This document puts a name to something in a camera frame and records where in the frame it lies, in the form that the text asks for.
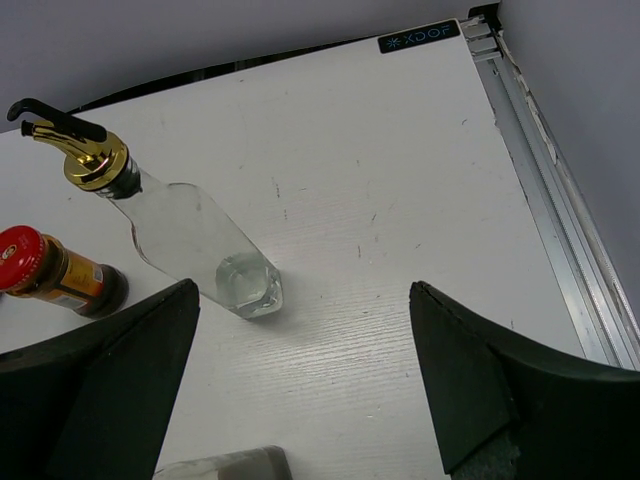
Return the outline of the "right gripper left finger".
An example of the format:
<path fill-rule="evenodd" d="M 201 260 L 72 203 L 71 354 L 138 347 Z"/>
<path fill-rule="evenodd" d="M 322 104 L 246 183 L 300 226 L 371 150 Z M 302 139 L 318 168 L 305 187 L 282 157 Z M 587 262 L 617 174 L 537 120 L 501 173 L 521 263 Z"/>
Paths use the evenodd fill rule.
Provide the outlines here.
<path fill-rule="evenodd" d="M 199 313 L 185 279 L 2 354 L 2 478 L 152 478 Z"/>

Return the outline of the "red lid sauce jar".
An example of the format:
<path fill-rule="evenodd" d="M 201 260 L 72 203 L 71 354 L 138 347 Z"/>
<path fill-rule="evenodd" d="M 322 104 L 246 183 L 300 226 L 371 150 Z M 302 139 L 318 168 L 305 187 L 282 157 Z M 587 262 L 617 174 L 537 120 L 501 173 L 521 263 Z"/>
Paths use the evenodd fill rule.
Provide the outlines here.
<path fill-rule="evenodd" d="M 1 233 L 1 292 L 101 319 L 122 307 L 129 283 L 118 269 L 90 260 L 30 226 L 17 225 Z"/>

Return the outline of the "clear oil bottle gold spout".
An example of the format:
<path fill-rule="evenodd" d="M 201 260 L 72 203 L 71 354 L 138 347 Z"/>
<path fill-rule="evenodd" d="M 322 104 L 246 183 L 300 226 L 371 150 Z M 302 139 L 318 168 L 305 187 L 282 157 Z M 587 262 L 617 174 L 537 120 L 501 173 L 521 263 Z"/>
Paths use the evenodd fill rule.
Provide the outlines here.
<path fill-rule="evenodd" d="M 243 319 L 281 309 L 279 271 L 202 188 L 158 180 L 115 133 L 37 99 L 15 102 L 7 119 L 21 122 L 23 136 L 59 149 L 67 180 L 129 220 L 148 265 L 193 280 L 204 297 Z"/>

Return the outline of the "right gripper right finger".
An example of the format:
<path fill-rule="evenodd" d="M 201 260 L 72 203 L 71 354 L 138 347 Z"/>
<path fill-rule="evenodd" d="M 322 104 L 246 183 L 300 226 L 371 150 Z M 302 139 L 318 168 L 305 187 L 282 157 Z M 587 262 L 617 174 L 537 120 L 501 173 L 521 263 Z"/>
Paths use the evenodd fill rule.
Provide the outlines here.
<path fill-rule="evenodd" d="M 410 318 L 453 479 L 635 479 L 639 375 L 555 350 L 416 282 Z"/>

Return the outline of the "dark sauce bottle gold spout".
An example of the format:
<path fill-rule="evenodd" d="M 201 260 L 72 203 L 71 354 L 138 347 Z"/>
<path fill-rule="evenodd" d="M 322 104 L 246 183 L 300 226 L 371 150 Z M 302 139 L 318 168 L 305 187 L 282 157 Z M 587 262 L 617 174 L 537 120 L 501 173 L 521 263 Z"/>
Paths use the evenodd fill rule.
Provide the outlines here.
<path fill-rule="evenodd" d="M 292 480 L 293 477 L 284 450 L 269 445 L 175 462 L 160 468 L 152 479 Z"/>

